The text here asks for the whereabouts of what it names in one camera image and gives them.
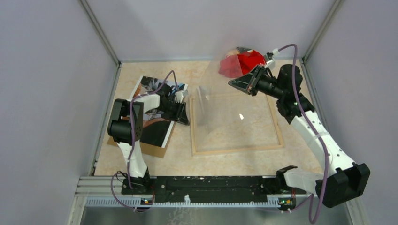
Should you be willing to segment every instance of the transparent plastic container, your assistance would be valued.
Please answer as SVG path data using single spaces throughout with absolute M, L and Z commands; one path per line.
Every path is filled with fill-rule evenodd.
M 252 97 L 229 86 L 228 81 L 243 74 L 238 67 L 235 77 L 221 75 L 220 61 L 225 57 L 224 53 L 209 63 L 199 86 L 190 93 L 193 155 L 284 147 L 275 101 L 261 93 Z M 232 64 L 239 65 L 237 57 L 228 57 L 233 57 Z

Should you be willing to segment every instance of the tabletop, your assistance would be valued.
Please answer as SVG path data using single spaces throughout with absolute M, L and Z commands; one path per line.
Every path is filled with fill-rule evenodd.
M 291 63 L 292 60 L 277 60 L 273 74 L 277 75 L 282 65 Z M 175 71 L 178 82 L 189 85 L 188 92 L 193 91 L 200 85 L 209 64 L 210 61 L 123 63 L 114 99 L 127 99 L 141 75 L 164 78 L 170 70 Z M 310 99 L 305 81 L 301 84 L 301 93 Z M 177 123 L 165 157 L 144 154 L 144 161 L 154 176 L 275 175 L 278 169 L 289 165 L 321 173 L 319 162 L 300 134 L 278 112 L 276 114 L 284 140 L 282 148 L 193 156 L 190 127 Z M 109 138 L 105 132 L 95 175 L 113 175 L 118 170 L 126 172 L 123 154 L 117 146 L 107 144 Z

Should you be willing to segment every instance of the metal bar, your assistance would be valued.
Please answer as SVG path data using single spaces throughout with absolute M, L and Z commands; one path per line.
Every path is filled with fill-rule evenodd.
M 141 202 L 141 197 L 131 197 L 131 196 L 120 196 L 118 199 L 130 206 L 130 207 L 151 207 L 151 208 L 175 208 L 175 207 L 186 207 L 186 208 L 279 208 L 279 198 L 269 197 L 267 202 L 191 202 L 187 196 L 184 202 L 155 202 L 152 205 L 145 205 Z M 122 207 L 113 197 L 88 197 L 87 207 Z
M 89 17 L 93 28 L 95 29 L 96 33 L 98 34 L 102 44 L 104 45 L 105 49 L 108 52 L 108 54 L 112 57 L 112 59 L 116 65 L 120 65 L 120 60 L 117 58 L 115 51 L 113 50 L 108 38 L 105 35 L 104 30 L 101 28 L 100 23 L 98 22 L 93 11 L 91 10 L 90 5 L 88 4 L 87 0 L 79 0 L 79 2 L 82 5 L 87 16 Z
M 69 213 L 69 219 L 68 222 L 66 223 L 67 225 L 80 225 L 86 202 L 87 202 L 86 197 L 75 196 L 75 199 L 73 199 L 72 203 L 72 209 L 70 210 Z
M 308 70 L 307 64 L 303 60 L 300 60 L 300 64 L 301 64 L 301 69 L 302 69 L 302 72 L 304 75 L 304 79 L 307 83 L 308 91 L 310 93 L 310 97 L 312 99 L 315 110 L 318 113 L 319 119 L 322 121 L 324 127 L 326 129 L 328 129 L 328 122 L 326 121 L 325 114 L 323 113 L 321 102 L 316 93 L 314 81 L 313 81 L 311 74 Z
M 343 4 L 344 1 L 345 0 L 335 0 L 333 2 L 333 5 L 330 8 L 328 14 L 326 15 L 325 20 L 323 20 L 320 28 L 318 29 L 318 31 L 315 34 L 315 37 L 311 41 L 311 44 L 310 44 L 309 48 L 307 49 L 306 54 L 303 57 L 303 61 L 304 62 L 307 62 L 309 60 L 309 58 L 311 57 L 315 47 L 318 45 L 318 43 L 322 39 L 324 33 L 328 29 L 331 21 L 333 20 L 334 16 L 336 15 L 337 11 L 340 9 L 340 7 L 341 7 L 341 5 Z
M 109 196 L 111 195 L 111 178 L 104 177 L 81 177 L 77 184 L 75 196 Z M 115 194 L 121 195 L 122 183 L 114 179 L 113 190 Z
M 107 107 L 104 111 L 104 115 L 102 116 L 103 120 L 101 123 L 101 127 L 99 129 L 99 134 L 97 135 L 98 141 L 97 141 L 97 145 L 95 148 L 94 156 L 92 157 L 93 158 L 92 164 L 90 165 L 90 168 L 88 169 L 88 171 L 89 171 L 88 175 L 90 175 L 90 176 L 94 176 L 95 167 L 97 166 L 98 158 L 100 157 L 102 141 L 104 140 L 104 133 L 105 133 L 105 130 L 106 130 L 107 124 L 108 124 L 108 118 L 109 118 L 108 115 L 110 114 L 110 111 L 112 108 L 113 98 L 115 96 L 117 82 L 119 81 L 119 76 L 120 76 L 121 70 L 122 70 L 122 65 L 119 64 L 119 66 L 116 69 L 115 78 L 113 80 L 113 85 L 112 85 L 112 89 L 109 94 L 109 98 L 107 99 Z
M 346 202 L 346 204 L 353 225 L 370 224 L 361 198 L 352 199 L 351 201 Z

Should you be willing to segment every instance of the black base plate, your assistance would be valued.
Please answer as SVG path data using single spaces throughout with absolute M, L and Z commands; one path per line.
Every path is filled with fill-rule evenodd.
M 262 176 L 158 176 L 151 177 L 146 192 L 130 189 L 123 181 L 122 194 L 147 194 L 156 196 L 156 202 L 184 202 L 189 195 L 192 203 L 248 203 L 266 202 L 269 194 L 290 194 L 291 190 L 279 190 L 274 177 Z M 296 194 L 305 191 L 296 189 Z

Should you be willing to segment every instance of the zip tie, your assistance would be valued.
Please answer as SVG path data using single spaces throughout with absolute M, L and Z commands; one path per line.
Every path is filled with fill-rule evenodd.
M 277 48 L 272 50 L 272 54 L 274 54 L 274 56 L 279 55 L 279 50 Z
M 126 158 L 127 162 L 130 162 L 130 161 L 135 160 L 135 159 L 136 159 L 136 157 L 133 157 L 133 156 L 131 156 L 130 159 L 127 159 L 127 158 Z
M 328 136 L 328 135 L 330 135 L 329 132 L 321 132 L 321 133 L 315 135 L 314 137 L 312 137 L 312 140 L 310 140 L 310 141 L 308 142 L 308 146 L 311 146 L 311 145 L 313 144 L 313 142 L 315 142 L 316 140 L 318 140 L 320 137 Z

